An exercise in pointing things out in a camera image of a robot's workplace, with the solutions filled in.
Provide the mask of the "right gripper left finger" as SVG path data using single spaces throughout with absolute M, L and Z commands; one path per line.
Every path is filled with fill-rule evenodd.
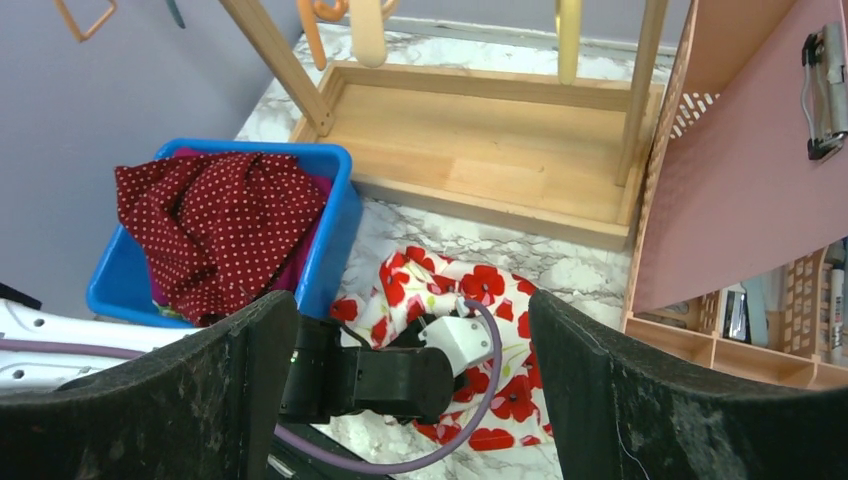
M 1 308 L 5 479 L 262 479 L 298 334 L 273 292 L 207 328 Z

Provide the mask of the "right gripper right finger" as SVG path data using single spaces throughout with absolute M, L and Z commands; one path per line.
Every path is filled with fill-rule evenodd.
M 843 479 L 847 392 L 704 368 L 539 290 L 529 326 L 566 479 Z

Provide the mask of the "red poppy print skirt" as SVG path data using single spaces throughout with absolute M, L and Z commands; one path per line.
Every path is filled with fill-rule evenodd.
M 492 360 L 468 368 L 457 377 L 451 403 L 437 420 L 415 422 L 430 440 L 444 445 L 470 422 L 490 379 L 497 390 L 468 441 L 475 451 L 532 446 L 551 441 L 542 380 L 531 341 L 529 300 L 536 291 L 529 280 L 486 264 L 455 260 L 418 246 L 392 253 L 379 267 L 371 293 L 339 297 L 332 318 L 344 322 L 357 346 L 367 340 L 375 349 L 400 346 L 406 337 L 419 341 L 423 327 L 455 313 L 462 297 L 480 302 L 494 316 L 502 341 L 502 367 Z

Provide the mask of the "yellow wavy hanger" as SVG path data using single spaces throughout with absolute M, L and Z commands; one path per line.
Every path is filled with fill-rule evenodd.
M 556 0 L 555 26 L 558 41 L 558 80 L 571 85 L 577 77 L 582 21 L 581 0 Z

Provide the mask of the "orange wavy hanger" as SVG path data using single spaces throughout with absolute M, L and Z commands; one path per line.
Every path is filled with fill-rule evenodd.
M 337 0 L 330 5 L 325 1 L 296 0 L 295 4 L 315 67 L 323 71 L 327 66 L 327 58 L 317 21 L 338 22 L 347 13 L 348 2 Z

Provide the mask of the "cream plastic hanger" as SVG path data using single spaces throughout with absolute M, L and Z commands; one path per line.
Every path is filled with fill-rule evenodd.
M 350 0 L 352 53 L 364 67 L 378 68 L 388 56 L 384 22 L 395 12 L 396 0 Z

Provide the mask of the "lemon print skirt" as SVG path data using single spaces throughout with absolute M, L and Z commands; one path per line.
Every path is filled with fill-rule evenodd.
M 176 312 L 173 308 L 171 308 L 167 304 L 160 304 L 156 300 L 153 300 L 152 303 L 156 307 L 159 314 L 162 315 L 162 316 L 168 316 L 168 317 L 179 317 L 180 316 L 180 314 L 178 312 Z

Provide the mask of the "grey-blue hanger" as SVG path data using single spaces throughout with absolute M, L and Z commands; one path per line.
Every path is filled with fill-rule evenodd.
M 176 26 L 185 29 L 186 24 L 176 0 L 165 0 L 165 4 Z

